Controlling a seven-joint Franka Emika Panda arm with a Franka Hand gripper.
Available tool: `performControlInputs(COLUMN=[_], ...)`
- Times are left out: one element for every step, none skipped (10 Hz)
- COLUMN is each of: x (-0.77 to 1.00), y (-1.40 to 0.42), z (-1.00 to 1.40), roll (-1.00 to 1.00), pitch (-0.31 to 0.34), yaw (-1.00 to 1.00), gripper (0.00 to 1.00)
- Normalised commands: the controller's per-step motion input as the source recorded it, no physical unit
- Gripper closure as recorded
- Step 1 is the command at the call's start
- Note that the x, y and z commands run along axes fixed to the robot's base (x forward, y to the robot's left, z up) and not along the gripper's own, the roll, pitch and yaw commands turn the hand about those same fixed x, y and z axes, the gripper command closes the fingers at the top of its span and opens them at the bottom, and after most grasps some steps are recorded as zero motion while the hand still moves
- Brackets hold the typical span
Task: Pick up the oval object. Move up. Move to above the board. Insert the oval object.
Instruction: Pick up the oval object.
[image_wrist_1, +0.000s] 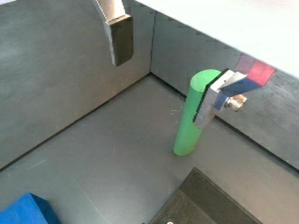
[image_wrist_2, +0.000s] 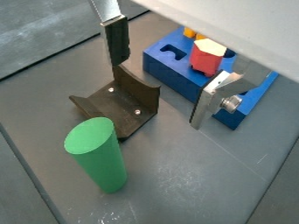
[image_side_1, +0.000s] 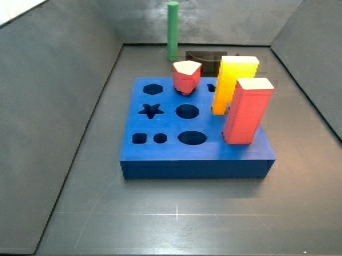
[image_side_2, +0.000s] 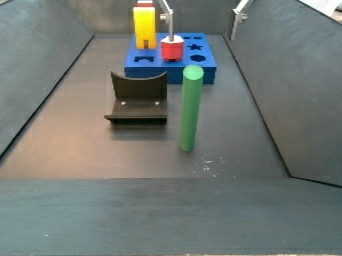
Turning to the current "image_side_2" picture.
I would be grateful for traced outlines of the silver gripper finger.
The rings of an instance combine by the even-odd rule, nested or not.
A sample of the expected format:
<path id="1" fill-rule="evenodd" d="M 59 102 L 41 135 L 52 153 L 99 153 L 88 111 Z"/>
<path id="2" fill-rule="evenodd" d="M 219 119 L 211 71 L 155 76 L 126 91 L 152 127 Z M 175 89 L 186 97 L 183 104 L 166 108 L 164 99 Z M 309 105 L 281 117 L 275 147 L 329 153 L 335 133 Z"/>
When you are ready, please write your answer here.
<path id="1" fill-rule="evenodd" d="M 235 39 L 238 25 L 247 19 L 245 9 L 250 6 L 251 3 L 253 0 L 241 0 L 237 7 L 233 9 L 230 40 Z"/>
<path id="2" fill-rule="evenodd" d="M 167 0 L 158 0 L 159 6 L 163 10 L 160 19 L 168 24 L 168 39 L 174 39 L 174 10 L 171 9 Z"/>

